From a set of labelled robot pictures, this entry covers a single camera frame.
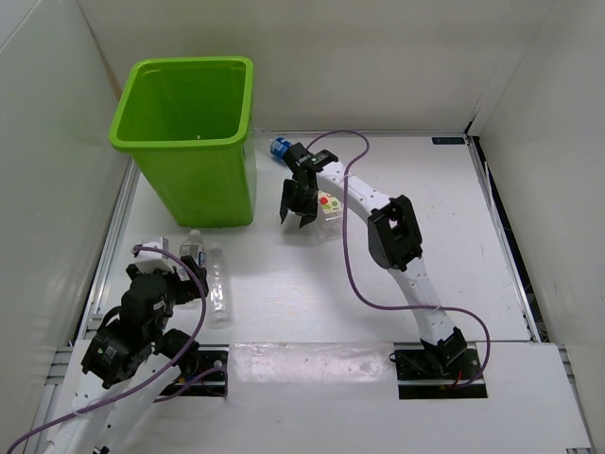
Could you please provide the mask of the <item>clear bottle blue white label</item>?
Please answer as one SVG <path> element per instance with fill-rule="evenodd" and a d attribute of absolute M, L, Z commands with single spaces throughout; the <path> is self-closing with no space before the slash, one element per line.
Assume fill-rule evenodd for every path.
<path fill-rule="evenodd" d="M 202 267 L 205 262 L 206 252 L 203 238 L 199 230 L 191 230 L 188 237 L 181 244 L 179 257 L 191 256 L 198 267 Z"/>

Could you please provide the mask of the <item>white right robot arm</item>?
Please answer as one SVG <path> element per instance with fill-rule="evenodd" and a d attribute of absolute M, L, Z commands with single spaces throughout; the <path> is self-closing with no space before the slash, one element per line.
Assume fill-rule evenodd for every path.
<path fill-rule="evenodd" d="M 454 372 L 467 343 L 462 332 L 441 309 L 423 261 L 422 235 L 409 198 L 390 198 L 356 177 L 349 177 L 335 154 L 311 153 L 303 144 L 284 138 L 270 146 L 292 172 L 283 184 L 280 219 L 288 213 L 301 218 L 304 227 L 317 218 L 319 192 L 324 191 L 349 208 L 367 225 L 368 248 L 374 262 L 396 281 L 419 327 L 429 374 L 445 378 Z"/>

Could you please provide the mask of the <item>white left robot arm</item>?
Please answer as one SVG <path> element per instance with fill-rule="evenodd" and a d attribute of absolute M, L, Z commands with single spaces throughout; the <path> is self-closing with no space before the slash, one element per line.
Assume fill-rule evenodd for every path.
<path fill-rule="evenodd" d="M 169 328 L 176 306 L 204 300 L 206 269 L 190 255 L 139 246 L 130 285 L 103 318 L 81 361 L 72 411 L 49 453 L 114 453 L 137 420 L 176 378 L 199 367 L 196 334 Z"/>

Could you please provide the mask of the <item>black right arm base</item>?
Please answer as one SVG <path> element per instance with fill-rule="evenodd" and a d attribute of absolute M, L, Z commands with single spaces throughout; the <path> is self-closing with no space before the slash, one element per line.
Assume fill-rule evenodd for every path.
<path fill-rule="evenodd" d="M 478 353 L 468 348 L 454 363 L 442 369 L 422 348 L 396 347 L 389 354 L 395 366 L 400 400 L 487 399 L 483 376 L 473 379 L 480 369 Z"/>

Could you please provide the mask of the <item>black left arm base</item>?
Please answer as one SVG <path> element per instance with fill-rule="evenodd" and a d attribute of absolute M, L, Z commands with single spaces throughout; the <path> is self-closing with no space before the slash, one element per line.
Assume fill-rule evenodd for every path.
<path fill-rule="evenodd" d="M 181 397 L 225 397 L 227 394 L 226 370 L 230 347 L 227 344 L 206 344 L 198 349 L 198 367 L 186 377 L 179 377 L 161 393 L 161 397 L 172 396 L 186 384 L 192 383 Z"/>

